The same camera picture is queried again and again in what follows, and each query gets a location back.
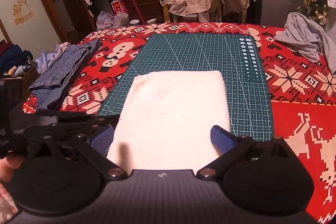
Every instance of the gray garment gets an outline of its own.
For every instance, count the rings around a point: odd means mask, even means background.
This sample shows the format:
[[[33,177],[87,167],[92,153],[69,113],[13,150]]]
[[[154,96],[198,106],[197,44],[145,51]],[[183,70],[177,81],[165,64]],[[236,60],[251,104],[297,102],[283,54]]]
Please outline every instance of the gray garment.
[[[319,62],[321,53],[328,62],[331,74],[336,76],[336,45],[316,22],[300,13],[290,13],[285,30],[274,39],[288,44],[311,63]]]
[[[37,97],[37,110],[57,109],[81,66],[100,47],[98,39],[80,45],[70,45],[29,87]]]

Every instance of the screw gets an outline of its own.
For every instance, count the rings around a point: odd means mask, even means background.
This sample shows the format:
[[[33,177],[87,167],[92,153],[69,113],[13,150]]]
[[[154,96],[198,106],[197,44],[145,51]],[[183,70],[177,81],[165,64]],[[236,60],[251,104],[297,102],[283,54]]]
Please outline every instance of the screw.
[[[112,177],[120,177],[121,175],[123,175],[125,173],[125,170],[124,169],[121,169],[119,167],[117,168],[112,168],[112,169],[109,169],[107,171],[107,173],[112,176]]]
[[[213,177],[216,174],[216,170],[211,168],[203,168],[199,171],[199,174],[205,178]]]

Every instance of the gold bow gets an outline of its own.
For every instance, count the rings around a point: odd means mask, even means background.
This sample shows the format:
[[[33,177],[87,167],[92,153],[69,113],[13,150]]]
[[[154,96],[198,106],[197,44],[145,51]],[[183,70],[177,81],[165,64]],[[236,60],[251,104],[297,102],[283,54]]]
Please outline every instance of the gold bow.
[[[317,16],[317,19],[320,20],[320,25],[325,25],[327,23],[326,16],[327,16],[327,12],[323,12],[323,15],[319,14]]]

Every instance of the white towel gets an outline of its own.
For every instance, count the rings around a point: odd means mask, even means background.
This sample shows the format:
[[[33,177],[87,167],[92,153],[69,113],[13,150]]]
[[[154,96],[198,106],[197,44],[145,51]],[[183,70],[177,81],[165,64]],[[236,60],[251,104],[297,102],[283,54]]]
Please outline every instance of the white towel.
[[[230,131],[219,71],[162,71],[134,78],[107,158],[133,169],[196,173],[220,155],[210,140],[219,125]]]

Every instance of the black round disc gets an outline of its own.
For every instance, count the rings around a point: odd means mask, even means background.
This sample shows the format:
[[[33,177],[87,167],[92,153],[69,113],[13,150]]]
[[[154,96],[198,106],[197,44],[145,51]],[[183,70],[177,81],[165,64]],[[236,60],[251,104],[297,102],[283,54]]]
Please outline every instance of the black round disc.
[[[245,161],[225,174],[223,189],[241,208],[267,215],[286,215],[304,210],[314,185],[304,169],[291,158],[273,157]]]
[[[56,216],[83,208],[100,188],[94,168],[79,161],[40,157],[15,171],[9,191],[22,210]]]

